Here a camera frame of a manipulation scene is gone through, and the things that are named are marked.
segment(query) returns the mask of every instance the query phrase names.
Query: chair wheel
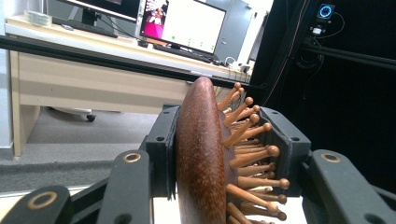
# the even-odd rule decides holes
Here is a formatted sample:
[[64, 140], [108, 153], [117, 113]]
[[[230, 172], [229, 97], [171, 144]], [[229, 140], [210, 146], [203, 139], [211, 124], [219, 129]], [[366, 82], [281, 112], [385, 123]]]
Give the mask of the chair wheel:
[[96, 115], [87, 115], [87, 120], [93, 122], [96, 119]]

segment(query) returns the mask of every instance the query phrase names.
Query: desktop computer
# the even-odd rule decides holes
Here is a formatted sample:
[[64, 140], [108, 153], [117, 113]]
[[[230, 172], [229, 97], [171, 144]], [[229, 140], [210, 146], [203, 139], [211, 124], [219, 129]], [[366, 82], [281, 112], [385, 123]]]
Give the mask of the desktop computer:
[[117, 36], [106, 29], [95, 26], [99, 15], [104, 14], [125, 21], [136, 22], [140, 0], [58, 0], [66, 4], [81, 7], [83, 9], [81, 21], [62, 20], [52, 18], [52, 23], [67, 25], [74, 29], [83, 30], [99, 35], [110, 37]]
[[167, 44], [165, 48], [155, 45], [155, 49], [184, 57], [201, 56], [210, 63], [225, 15], [225, 10], [201, 1], [147, 0], [140, 35]]

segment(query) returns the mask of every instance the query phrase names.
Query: computer monitor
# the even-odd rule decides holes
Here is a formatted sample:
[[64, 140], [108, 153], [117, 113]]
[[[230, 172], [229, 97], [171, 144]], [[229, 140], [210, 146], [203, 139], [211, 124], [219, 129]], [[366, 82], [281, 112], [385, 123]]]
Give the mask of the computer monitor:
[[111, 17], [136, 22], [140, 0], [58, 0], [84, 9], [82, 22], [93, 25], [94, 13], [103, 13]]
[[226, 11], [195, 0], [147, 0], [140, 35], [213, 54]]

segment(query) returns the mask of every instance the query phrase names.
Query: keyboard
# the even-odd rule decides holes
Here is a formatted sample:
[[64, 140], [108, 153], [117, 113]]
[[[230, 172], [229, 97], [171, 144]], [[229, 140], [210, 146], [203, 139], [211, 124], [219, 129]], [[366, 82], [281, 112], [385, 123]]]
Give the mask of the keyboard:
[[94, 33], [94, 34], [98, 34], [98, 35], [105, 35], [105, 36], [117, 38], [117, 36], [111, 31], [108, 31], [102, 27], [87, 25], [87, 24], [81, 23], [79, 21], [72, 21], [72, 20], [67, 21], [67, 20], [62, 20], [62, 19], [56, 18], [56, 17], [52, 17], [52, 23], [58, 24], [58, 25], [68, 25], [68, 26], [71, 26], [77, 30], [82, 30], [82, 31], [86, 31], [86, 32], [90, 32], [90, 33]]
[[202, 55], [199, 55], [199, 54], [196, 54], [196, 53], [192, 53], [192, 52], [188, 52], [186, 50], [171, 49], [171, 48], [168, 48], [168, 47], [165, 47], [165, 46], [162, 46], [162, 45], [156, 45], [156, 44], [153, 45], [153, 47], [155, 49], [157, 49], [157, 50], [160, 50], [160, 51], [173, 53], [173, 54], [176, 54], [176, 55], [179, 55], [179, 56], [183, 56], [183, 57], [186, 57], [186, 58], [191, 58], [191, 59], [198, 60], [198, 61], [201, 61], [201, 62], [204, 62], [204, 63], [211, 63], [212, 62], [209, 58], [207, 58], [205, 56], [202, 56]]

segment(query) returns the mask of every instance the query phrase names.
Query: brass ring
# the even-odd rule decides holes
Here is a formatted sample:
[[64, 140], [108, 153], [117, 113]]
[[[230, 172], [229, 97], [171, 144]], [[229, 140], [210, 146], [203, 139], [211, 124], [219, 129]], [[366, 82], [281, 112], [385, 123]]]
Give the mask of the brass ring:
[[332, 154], [332, 153], [323, 153], [320, 155], [320, 157], [325, 160], [325, 161], [329, 161], [329, 162], [340, 162], [341, 158], [339, 158], [338, 156]]
[[140, 154], [139, 153], [135, 153], [135, 152], [129, 153], [129, 154], [127, 154], [127, 155], [125, 155], [123, 157], [124, 161], [126, 161], [126, 162], [136, 162], [136, 161], [140, 160], [140, 158], [141, 158]]
[[[43, 203], [35, 203], [35, 201], [37, 199], [39, 199], [40, 197], [43, 197], [43, 196], [49, 196], [49, 198], [46, 201], [44, 201]], [[35, 197], [33, 197], [29, 200], [29, 202], [27, 203], [27, 207], [31, 210], [36, 210], [36, 209], [46, 207], [47, 205], [53, 203], [55, 201], [55, 199], [57, 198], [57, 196], [58, 196], [58, 194], [54, 191], [47, 191], [47, 192], [37, 194]]]

